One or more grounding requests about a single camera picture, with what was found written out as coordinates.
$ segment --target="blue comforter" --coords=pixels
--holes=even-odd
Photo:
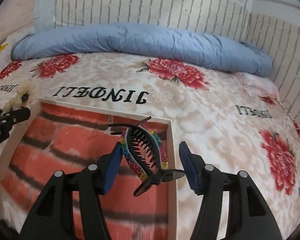
[[[156,25],[115,23],[63,27],[33,34],[12,50],[12,60],[69,53],[124,52],[181,60],[208,69],[267,76],[272,61],[261,49],[206,33]]]

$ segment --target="blue gripper pad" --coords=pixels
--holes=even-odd
[[[108,167],[104,173],[103,193],[107,194],[111,190],[115,177],[118,174],[119,166],[122,160],[121,144],[116,143],[112,152]]]
[[[186,172],[186,176],[187,176],[190,188],[197,194],[199,192],[198,172],[194,166],[193,160],[191,160],[193,157],[192,155],[200,157],[200,156],[192,154],[190,152],[186,142],[181,142],[179,144],[179,157],[180,157],[183,169]]]

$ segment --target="floral bedsheet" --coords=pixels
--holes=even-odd
[[[250,97],[231,74],[122,53],[15,61],[0,72],[0,108],[25,80],[40,87],[39,98],[171,120],[176,168],[182,169],[178,145],[186,141],[223,172],[247,171],[284,239],[300,222],[300,130],[279,102]],[[202,197],[186,178],[177,185],[177,239],[188,240]],[[219,239],[226,231],[227,205],[225,199]],[[4,209],[8,222],[18,216],[16,206]]]

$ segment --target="red brick pattern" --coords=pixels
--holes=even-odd
[[[63,170],[66,174],[81,171],[89,162],[112,151],[120,136],[112,136],[110,130],[104,129],[110,120],[138,122],[46,103],[42,106],[41,116],[28,128],[1,182],[15,202],[27,212],[54,171]],[[147,122],[146,126],[161,134],[165,134],[168,127],[155,122]],[[129,168],[124,159],[121,168]],[[113,188],[106,196],[100,197],[110,235],[113,240],[140,237],[144,240],[166,240],[168,184],[153,186],[135,198],[133,191],[139,185],[139,178],[132,172],[120,173]],[[75,232],[78,238],[84,239],[78,192],[74,192],[73,199]]]

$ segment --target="white brick wall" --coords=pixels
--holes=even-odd
[[[136,22],[238,41],[246,35],[249,13],[234,0],[56,0],[55,19],[56,27]]]
[[[272,58],[273,70],[269,78],[279,88],[283,104],[300,126],[300,28],[252,13],[246,41]]]

